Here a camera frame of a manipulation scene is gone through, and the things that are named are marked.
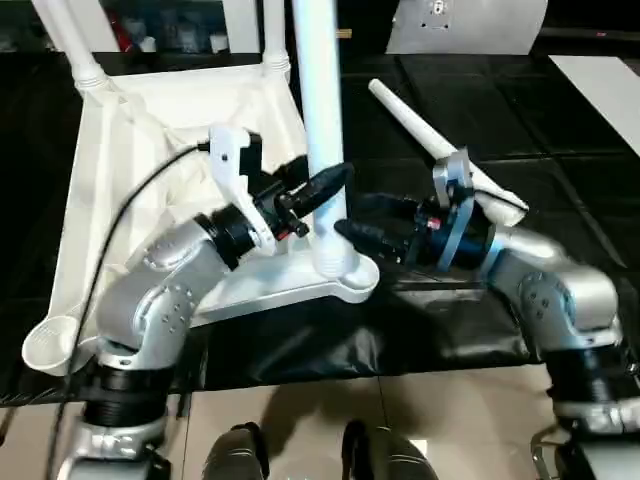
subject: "black fabric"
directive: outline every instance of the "black fabric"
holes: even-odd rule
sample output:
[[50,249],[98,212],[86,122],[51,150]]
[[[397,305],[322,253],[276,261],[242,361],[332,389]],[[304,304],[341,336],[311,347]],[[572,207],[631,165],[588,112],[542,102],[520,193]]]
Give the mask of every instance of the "black fabric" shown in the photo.
[[[109,74],[255,62],[255,56],[98,56]],[[22,364],[20,347],[44,316],[55,269],[81,102],[57,56],[0,58],[0,135],[5,178],[25,191],[25,215],[3,191],[0,405],[55,402],[60,379]],[[640,237],[638,158],[547,59],[468,56],[345,56],[345,156],[349,193],[415,197],[433,192],[433,162],[367,90],[378,77],[532,209],[523,226],[562,242],[609,273],[620,315],[638,344]],[[292,79],[292,90],[299,88]],[[509,306],[464,272],[434,278],[381,265],[371,299],[322,298],[190,332],[174,391],[214,390],[326,378],[496,367],[537,362]],[[78,375],[86,376],[91,366]]]

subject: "white plastic stand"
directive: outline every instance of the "white plastic stand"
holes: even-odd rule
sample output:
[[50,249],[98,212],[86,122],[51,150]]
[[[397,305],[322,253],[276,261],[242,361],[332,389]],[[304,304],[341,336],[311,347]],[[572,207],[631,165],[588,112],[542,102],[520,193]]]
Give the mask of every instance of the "white plastic stand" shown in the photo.
[[[343,161],[334,1],[301,0],[294,5],[306,136],[286,78],[284,0],[264,1],[263,64],[108,77],[87,48],[66,1],[49,0],[50,20],[57,26],[84,105],[47,319],[75,318],[119,204],[172,153],[206,140],[211,125],[226,123],[259,133],[262,167],[268,172],[305,154],[307,145],[311,174]],[[125,272],[125,265],[162,231],[227,203],[208,174],[206,155],[192,154],[136,200],[107,255],[109,268],[100,292],[117,278],[113,272]],[[316,212],[308,237],[281,242],[273,256],[248,255],[204,299],[193,325],[326,295],[351,303],[366,300],[379,271],[334,232],[333,224],[345,215],[343,191]],[[70,354],[67,339],[74,332],[60,330],[71,329],[69,321],[58,323],[60,328],[30,335],[28,340],[37,341],[23,345],[23,358],[31,368],[52,375],[64,371]],[[91,336],[92,324],[90,319],[83,338]],[[41,323],[34,331],[46,328]],[[89,348],[94,342],[82,343],[81,349],[84,345]],[[48,354],[29,355],[34,348],[48,349]],[[34,358],[46,359],[46,364],[34,363]]]

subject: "white plastic bracket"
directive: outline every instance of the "white plastic bracket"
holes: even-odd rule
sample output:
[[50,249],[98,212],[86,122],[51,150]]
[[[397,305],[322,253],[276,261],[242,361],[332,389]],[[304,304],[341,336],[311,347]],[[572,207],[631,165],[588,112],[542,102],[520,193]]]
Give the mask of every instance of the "white plastic bracket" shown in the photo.
[[211,175],[225,200],[235,205],[247,218],[256,248],[263,255],[276,253],[276,239],[248,192],[249,179],[240,175],[240,151],[251,143],[244,128],[215,125],[209,129]]

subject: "white plastic rod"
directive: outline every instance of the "white plastic rod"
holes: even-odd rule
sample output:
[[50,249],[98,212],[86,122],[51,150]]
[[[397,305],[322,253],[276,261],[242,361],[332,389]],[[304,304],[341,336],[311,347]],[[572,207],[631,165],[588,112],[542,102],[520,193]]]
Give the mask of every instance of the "white plastic rod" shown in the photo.
[[291,66],[285,44],[284,0],[264,0],[264,54],[269,71],[287,73]]
[[[343,161],[335,0],[293,0],[309,173]],[[355,266],[355,251],[333,226],[347,216],[344,189],[315,211],[314,266],[339,278]]]
[[47,4],[49,17],[43,18],[43,23],[53,20],[56,25],[76,87],[85,90],[106,84],[107,76],[93,58],[66,0],[48,0]]
[[[456,148],[446,138],[409,108],[380,80],[377,78],[371,80],[369,82],[369,90],[436,161],[447,158],[456,151]],[[473,162],[471,162],[470,167],[473,185],[476,189],[486,190],[510,202],[519,204],[525,209],[527,208],[527,204],[520,197],[513,192],[504,190]],[[524,218],[525,212],[522,209],[510,206],[500,200],[492,199],[487,195],[478,194],[476,200],[482,206],[487,217],[494,223],[513,226]]]

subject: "white floor tile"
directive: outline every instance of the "white floor tile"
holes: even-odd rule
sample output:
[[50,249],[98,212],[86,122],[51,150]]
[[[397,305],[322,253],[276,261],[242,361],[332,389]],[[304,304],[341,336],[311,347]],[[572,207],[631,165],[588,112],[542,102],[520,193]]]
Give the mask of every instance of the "white floor tile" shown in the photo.
[[197,479],[216,438],[253,421],[266,436],[273,480],[339,479],[346,424],[384,425],[377,379],[327,381],[194,395],[184,478]]
[[381,378],[389,426],[426,440],[441,480],[535,479],[533,434],[553,423],[543,366]]

